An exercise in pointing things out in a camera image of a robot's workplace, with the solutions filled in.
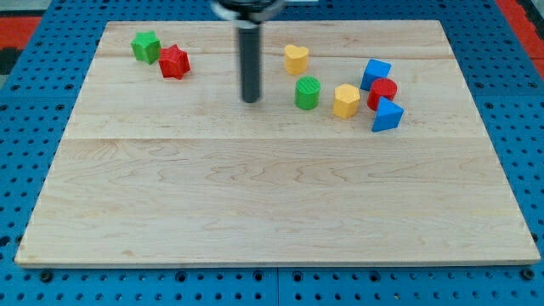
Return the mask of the silver round tool flange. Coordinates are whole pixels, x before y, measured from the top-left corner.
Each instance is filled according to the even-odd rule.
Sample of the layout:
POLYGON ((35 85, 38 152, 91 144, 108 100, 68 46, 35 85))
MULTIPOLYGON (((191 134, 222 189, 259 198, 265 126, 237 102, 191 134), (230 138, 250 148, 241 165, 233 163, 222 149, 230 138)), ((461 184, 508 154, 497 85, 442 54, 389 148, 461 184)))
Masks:
POLYGON ((212 11, 222 20, 262 23, 285 7, 284 0, 212 0, 212 11))

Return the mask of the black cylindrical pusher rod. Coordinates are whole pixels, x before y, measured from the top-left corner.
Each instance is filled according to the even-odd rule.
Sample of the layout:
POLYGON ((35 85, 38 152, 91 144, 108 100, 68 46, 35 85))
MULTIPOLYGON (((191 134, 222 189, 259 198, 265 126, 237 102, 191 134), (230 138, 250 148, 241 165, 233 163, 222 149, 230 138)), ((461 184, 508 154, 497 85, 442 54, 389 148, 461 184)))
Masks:
POLYGON ((255 103, 261 96, 261 35, 260 25, 242 23, 237 32, 241 99, 255 103))

